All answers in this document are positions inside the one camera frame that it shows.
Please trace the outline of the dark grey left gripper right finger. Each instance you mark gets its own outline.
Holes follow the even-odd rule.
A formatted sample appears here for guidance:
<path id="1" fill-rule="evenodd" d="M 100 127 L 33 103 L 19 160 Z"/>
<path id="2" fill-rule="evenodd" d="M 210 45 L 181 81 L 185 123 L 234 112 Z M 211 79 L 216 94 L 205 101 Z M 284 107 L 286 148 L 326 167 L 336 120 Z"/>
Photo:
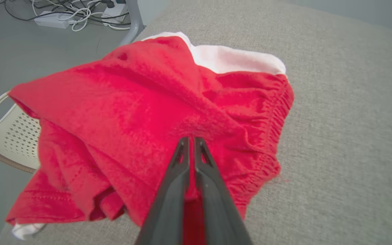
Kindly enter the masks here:
<path id="1" fill-rule="evenodd" d="M 252 240 L 210 150 L 195 138 L 195 170 L 202 195 L 207 245 L 252 245 Z"/>

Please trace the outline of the grey metal frame leg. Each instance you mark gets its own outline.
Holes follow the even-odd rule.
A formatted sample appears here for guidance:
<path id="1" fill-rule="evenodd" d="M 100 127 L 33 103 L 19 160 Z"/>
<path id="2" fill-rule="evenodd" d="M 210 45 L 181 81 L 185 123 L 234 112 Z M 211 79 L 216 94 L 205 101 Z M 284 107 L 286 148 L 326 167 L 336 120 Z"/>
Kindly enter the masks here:
<path id="1" fill-rule="evenodd" d="M 144 25 L 137 0 L 126 0 L 131 19 L 130 29 L 120 42 L 120 46 L 132 43 L 143 31 Z"/>

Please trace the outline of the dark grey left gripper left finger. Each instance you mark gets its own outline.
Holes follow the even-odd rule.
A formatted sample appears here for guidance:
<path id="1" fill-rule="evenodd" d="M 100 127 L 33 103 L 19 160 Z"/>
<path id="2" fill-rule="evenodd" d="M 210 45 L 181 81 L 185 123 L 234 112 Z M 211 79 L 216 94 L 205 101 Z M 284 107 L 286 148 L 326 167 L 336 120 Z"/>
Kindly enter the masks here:
<path id="1" fill-rule="evenodd" d="M 182 245 L 184 198 L 190 179 L 190 140 L 181 138 L 135 245 Z"/>

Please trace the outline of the red shorts white stripes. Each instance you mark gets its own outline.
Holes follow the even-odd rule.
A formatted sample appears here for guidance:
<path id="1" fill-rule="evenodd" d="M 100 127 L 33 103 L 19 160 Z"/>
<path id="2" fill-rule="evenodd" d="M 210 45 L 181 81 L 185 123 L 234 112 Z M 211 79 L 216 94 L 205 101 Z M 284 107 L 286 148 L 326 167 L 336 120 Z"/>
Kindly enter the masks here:
<path id="1" fill-rule="evenodd" d="M 195 46 L 182 32 L 118 47 L 8 96 L 41 126 L 39 169 L 6 218 L 14 236 L 124 213 L 142 227 L 178 141 L 188 137 L 182 245 L 207 245 L 195 138 L 205 140 L 244 221 L 251 199 L 280 173 L 277 146 L 294 101 L 279 58 Z"/>

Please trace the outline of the white power adapter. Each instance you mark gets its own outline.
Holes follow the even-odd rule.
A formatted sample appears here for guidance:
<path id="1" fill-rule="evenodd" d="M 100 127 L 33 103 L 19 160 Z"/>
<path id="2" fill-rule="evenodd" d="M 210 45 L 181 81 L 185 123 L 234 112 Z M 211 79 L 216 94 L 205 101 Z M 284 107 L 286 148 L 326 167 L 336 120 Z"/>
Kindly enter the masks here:
<path id="1" fill-rule="evenodd" d="M 128 15 L 128 7 L 125 3 L 115 3 L 114 7 L 107 7 L 101 16 L 104 21 L 114 23 L 123 22 L 123 19 Z"/>

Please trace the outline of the white perforated laundry basket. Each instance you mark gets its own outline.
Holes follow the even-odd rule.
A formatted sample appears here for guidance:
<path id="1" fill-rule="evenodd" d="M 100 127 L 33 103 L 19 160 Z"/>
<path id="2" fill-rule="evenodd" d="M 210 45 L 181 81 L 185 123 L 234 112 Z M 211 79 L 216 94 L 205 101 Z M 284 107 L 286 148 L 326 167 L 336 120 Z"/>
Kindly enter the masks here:
<path id="1" fill-rule="evenodd" d="M 0 96 L 0 104 L 8 98 Z M 37 148 L 41 126 L 14 104 L 0 119 L 0 161 L 34 174 L 40 166 Z"/>

